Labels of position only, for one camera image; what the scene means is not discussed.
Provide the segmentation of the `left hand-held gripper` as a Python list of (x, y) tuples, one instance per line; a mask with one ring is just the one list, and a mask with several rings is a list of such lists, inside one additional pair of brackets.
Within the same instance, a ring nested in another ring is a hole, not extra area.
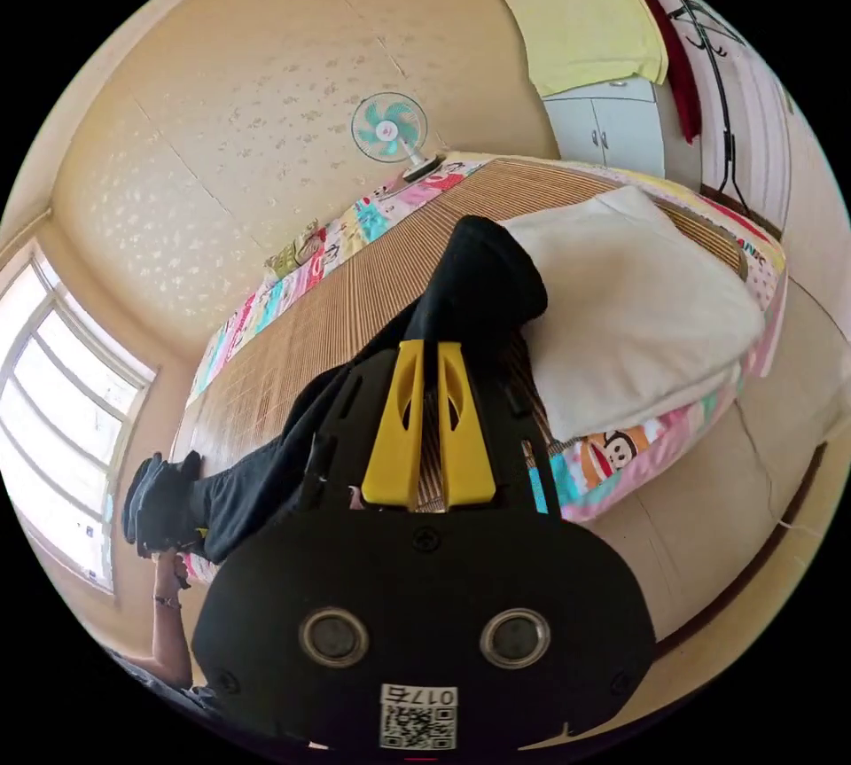
[(178, 463), (155, 452), (138, 466), (122, 506), (121, 532), (140, 558), (201, 549), (203, 528), (191, 515), (190, 498), (202, 463), (192, 450)]

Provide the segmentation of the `person's left hand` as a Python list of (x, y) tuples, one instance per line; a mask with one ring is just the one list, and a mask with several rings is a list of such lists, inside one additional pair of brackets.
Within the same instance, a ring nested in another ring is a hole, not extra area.
[(189, 588), (183, 555), (176, 550), (167, 550), (155, 558), (153, 595), (158, 603), (178, 605), (180, 592)]

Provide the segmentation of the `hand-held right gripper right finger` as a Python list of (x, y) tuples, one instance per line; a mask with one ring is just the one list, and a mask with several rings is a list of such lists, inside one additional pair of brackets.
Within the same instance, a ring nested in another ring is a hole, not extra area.
[(444, 507), (455, 510), (491, 503), (496, 483), (462, 347), (441, 342), (436, 352)]

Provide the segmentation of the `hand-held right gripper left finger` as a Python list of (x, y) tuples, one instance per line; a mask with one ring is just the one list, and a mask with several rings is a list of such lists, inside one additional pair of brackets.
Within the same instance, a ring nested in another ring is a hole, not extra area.
[(418, 504), (425, 393), (425, 342), (400, 343), (361, 486), (370, 506), (413, 510)]

